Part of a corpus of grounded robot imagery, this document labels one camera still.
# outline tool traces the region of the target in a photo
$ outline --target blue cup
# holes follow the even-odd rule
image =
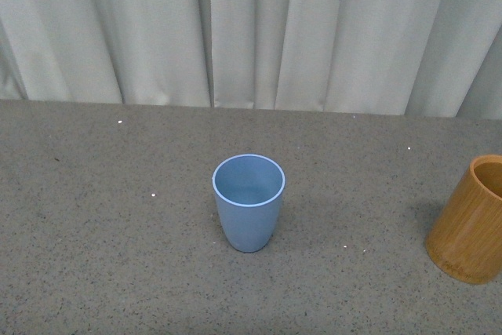
[[[282,204],[286,177],[260,155],[237,155],[218,165],[213,188],[221,226],[229,243],[243,253],[267,245]]]

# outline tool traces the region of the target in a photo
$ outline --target wooden cup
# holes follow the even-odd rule
[[[502,156],[472,160],[426,238],[429,257],[462,282],[483,284],[502,270]]]

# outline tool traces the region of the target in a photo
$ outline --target curtain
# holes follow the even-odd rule
[[[502,119],[502,0],[0,0],[0,98]]]

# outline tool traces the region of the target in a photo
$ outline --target cup rim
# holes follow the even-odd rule
[[[278,171],[281,173],[281,177],[282,177],[281,187],[277,190],[277,193],[274,196],[272,196],[270,199],[268,199],[268,200],[266,200],[264,202],[253,203],[253,204],[237,203],[237,202],[231,201],[230,199],[228,199],[227,197],[225,197],[223,194],[221,194],[220,190],[218,190],[218,188],[216,187],[215,179],[216,179],[216,175],[218,174],[218,171],[220,170],[221,166],[225,165],[227,162],[229,162],[231,160],[235,160],[237,158],[243,158],[243,157],[255,157],[255,158],[262,158],[263,160],[267,160],[270,163],[272,163],[278,169]],[[284,172],[282,171],[281,166],[279,166],[279,164],[277,162],[275,162],[274,160],[272,160],[271,158],[268,158],[268,157],[265,157],[265,156],[262,156],[262,155],[256,155],[254,153],[245,153],[243,155],[235,155],[235,156],[229,157],[226,160],[222,161],[222,163],[220,163],[218,165],[218,167],[216,169],[214,169],[212,181],[213,181],[214,191],[225,202],[230,203],[233,206],[244,207],[244,208],[254,208],[254,207],[264,206],[264,205],[266,205],[266,204],[268,204],[268,203],[273,202],[274,200],[276,200],[276,198],[278,196],[280,196],[280,194],[284,191],[284,187],[286,185],[286,176],[284,175]]]
[[[471,177],[474,178],[474,180],[478,183],[478,185],[484,191],[486,191],[488,194],[490,194],[491,196],[493,196],[497,200],[502,201],[502,197],[500,197],[499,195],[497,195],[493,191],[491,191],[489,188],[487,188],[487,186],[485,186],[484,183],[479,180],[479,178],[475,172],[475,169],[478,166],[480,166],[482,164],[490,163],[490,162],[502,165],[502,155],[481,155],[481,156],[473,158],[471,161],[471,164],[469,165],[469,173],[471,174]]]

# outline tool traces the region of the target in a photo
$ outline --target gray countertop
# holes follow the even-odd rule
[[[245,254],[211,175],[249,152],[287,184]],[[502,333],[502,276],[424,248],[489,153],[502,121],[0,101],[0,332]]]

